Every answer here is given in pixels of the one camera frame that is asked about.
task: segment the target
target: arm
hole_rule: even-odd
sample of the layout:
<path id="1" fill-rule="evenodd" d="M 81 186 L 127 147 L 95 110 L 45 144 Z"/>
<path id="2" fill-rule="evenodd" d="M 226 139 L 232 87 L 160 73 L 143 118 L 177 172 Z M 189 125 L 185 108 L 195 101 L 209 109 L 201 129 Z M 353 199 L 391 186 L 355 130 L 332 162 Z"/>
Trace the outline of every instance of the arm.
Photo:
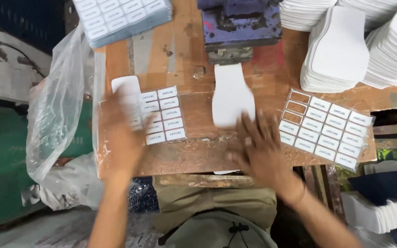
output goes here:
<path id="1" fill-rule="evenodd" d="M 145 132 L 132 132 L 120 107 L 118 93 L 102 102 L 100 128 L 106 130 L 112 163 L 109 168 L 89 248 L 123 248 L 127 230 L 129 183 L 145 152 Z"/>
<path id="2" fill-rule="evenodd" d="M 243 153 L 229 152 L 228 159 L 239 164 L 259 185 L 272 188 L 300 217 L 314 241 L 323 248 L 361 248 L 360 241 L 306 188 L 287 166 L 281 149 L 278 122 L 269 129 L 261 110 L 257 121 L 243 114 L 237 121 Z"/>

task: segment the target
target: khaki pants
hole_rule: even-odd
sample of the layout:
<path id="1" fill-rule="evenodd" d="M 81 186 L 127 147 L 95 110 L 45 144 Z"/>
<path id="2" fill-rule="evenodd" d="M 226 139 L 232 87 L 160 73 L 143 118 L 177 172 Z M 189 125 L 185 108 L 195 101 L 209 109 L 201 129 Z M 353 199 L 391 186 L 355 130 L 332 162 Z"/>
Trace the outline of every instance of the khaki pants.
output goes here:
<path id="1" fill-rule="evenodd" d="M 154 227 L 166 234 L 195 213 L 221 207 L 266 230 L 277 215 L 277 197 L 271 189 L 217 189 L 161 186 L 155 183 L 160 213 Z"/>

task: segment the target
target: worn wooden table surface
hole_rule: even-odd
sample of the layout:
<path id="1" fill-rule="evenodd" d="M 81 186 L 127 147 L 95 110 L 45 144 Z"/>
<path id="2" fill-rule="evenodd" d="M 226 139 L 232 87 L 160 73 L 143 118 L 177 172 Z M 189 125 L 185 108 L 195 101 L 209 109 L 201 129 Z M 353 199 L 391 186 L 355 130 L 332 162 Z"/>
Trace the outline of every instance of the worn wooden table surface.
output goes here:
<path id="1" fill-rule="evenodd" d="M 204 51 L 200 11 L 195 0 L 173 0 L 172 22 L 128 40 L 97 49 L 105 55 L 105 93 L 111 93 L 111 80 L 137 75 L 142 92 L 177 85 L 183 106 L 187 140 L 149 147 L 137 175 L 196 173 L 238 169 L 224 160 L 227 147 L 236 145 L 234 130 L 213 125 L 213 66 Z M 300 89 L 300 71 L 307 52 L 309 33 L 283 29 L 283 39 L 275 46 L 254 48 L 254 58 L 243 63 L 247 85 L 255 104 L 267 116 L 280 114 L 291 88 Z M 397 87 L 378 90 L 363 84 L 344 93 L 316 94 L 317 97 L 361 111 L 397 108 Z M 107 141 L 99 128 L 99 176 L 111 166 Z M 376 159 L 374 138 L 360 161 Z M 284 152 L 289 166 L 329 164 L 328 161 L 290 147 Z"/>

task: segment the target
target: hand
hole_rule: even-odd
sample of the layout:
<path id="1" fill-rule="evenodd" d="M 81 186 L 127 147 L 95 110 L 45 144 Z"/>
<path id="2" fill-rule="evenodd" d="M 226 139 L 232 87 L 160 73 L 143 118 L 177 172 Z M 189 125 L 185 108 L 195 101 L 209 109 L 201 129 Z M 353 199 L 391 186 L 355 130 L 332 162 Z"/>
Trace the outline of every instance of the hand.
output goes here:
<path id="1" fill-rule="evenodd" d="M 298 200 L 304 184 L 287 165 L 277 119 L 273 119 L 270 130 L 262 110 L 257 110 L 256 123 L 247 113 L 242 113 L 236 129 L 244 152 L 229 152 L 228 159 L 240 165 L 257 184 L 274 189 L 286 202 Z"/>
<path id="2" fill-rule="evenodd" d="M 112 156 L 112 165 L 107 178 L 114 174 L 126 181 L 125 178 L 131 178 L 135 174 L 145 152 L 146 146 L 143 145 L 145 131 L 152 117 L 147 119 L 143 130 L 132 131 L 128 115 L 124 111 L 126 106 L 121 101 L 124 97 L 121 92 L 124 92 L 124 86 L 119 87 L 116 93 L 108 96 L 101 103 L 99 126 L 105 129 L 108 141 L 106 149 Z"/>

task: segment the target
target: wooden board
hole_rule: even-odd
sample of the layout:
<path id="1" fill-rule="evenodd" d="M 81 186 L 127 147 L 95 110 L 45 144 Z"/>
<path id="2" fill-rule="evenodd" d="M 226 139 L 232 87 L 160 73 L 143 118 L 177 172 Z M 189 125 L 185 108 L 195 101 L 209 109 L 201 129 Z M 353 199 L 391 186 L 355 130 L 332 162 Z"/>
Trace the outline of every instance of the wooden board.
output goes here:
<path id="1" fill-rule="evenodd" d="M 236 144 L 235 132 L 218 129 L 212 122 L 215 79 L 213 66 L 207 63 L 204 51 L 200 11 L 193 0 L 173 0 L 172 3 L 175 9 L 172 22 L 97 50 L 105 54 L 106 93 L 111 92 L 111 80 L 136 73 L 142 91 L 177 85 L 181 94 L 188 139 L 151 145 L 137 175 L 238 169 L 224 160 L 227 146 Z M 252 61 L 243 63 L 245 80 L 254 93 L 255 104 L 267 116 L 280 114 L 290 89 L 300 89 L 308 36 L 306 32 L 283 29 L 283 39 L 277 45 L 254 48 Z M 136 51 L 148 54 L 136 54 Z M 360 83 L 344 93 L 318 93 L 316 96 L 361 111 L 397 108 L 397 87 L 378 90 Z M 106 147 L 102 135 L 101 127 L 99 147 Z M 367 142 L 369 147 L 360 161 L 376 159 L 373 135 Z M 289 147 L 284 151 L 289 166 L 330 163 Z M 110 166 L 106 150 L 99 151 L 98 161 L 99 176 L 103 178 Z"/>

